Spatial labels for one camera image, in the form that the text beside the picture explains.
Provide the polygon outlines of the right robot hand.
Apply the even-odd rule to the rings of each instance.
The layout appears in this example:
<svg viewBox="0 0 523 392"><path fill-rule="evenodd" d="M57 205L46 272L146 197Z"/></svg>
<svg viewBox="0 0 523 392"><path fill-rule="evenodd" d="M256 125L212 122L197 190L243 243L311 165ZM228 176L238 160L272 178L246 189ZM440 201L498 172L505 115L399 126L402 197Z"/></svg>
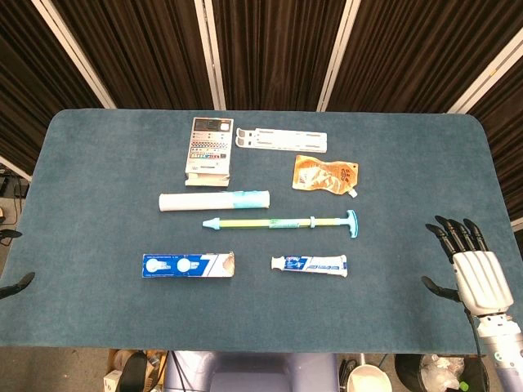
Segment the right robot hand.
<svg viewBox="0 0 523 392"><path fill-rule="evenodd" d="M480 228L469 219L457 221L443 216L427 224L447 256L454 272L456 288L437 285L427 276L422 283L433 294L463 304L478 318L505 314L514 299L498 257L488 248Z"/></svg>

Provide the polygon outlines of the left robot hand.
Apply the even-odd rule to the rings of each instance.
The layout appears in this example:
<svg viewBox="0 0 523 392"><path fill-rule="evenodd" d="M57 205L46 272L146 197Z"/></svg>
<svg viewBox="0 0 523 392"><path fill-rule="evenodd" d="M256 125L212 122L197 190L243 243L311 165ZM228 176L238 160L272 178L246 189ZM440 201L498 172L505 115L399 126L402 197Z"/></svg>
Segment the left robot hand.
<svg viewBox="0 0 523 392"><path fill-rule="evenodd" d="M5 238L14 239L14 238L19 238L21 236L22 236L22 233L15 229L2 229L1 230L1 239L5 239ZM24 275L18 283L10 285L10 286L1 287L0 299L2 300L4 298L13 296L13 295L21 292L22 290L24 290L25 288L27 288L30 285L30 283L33 281L34 277L35 277L35 273L29 272L26 275Z"/></svg>

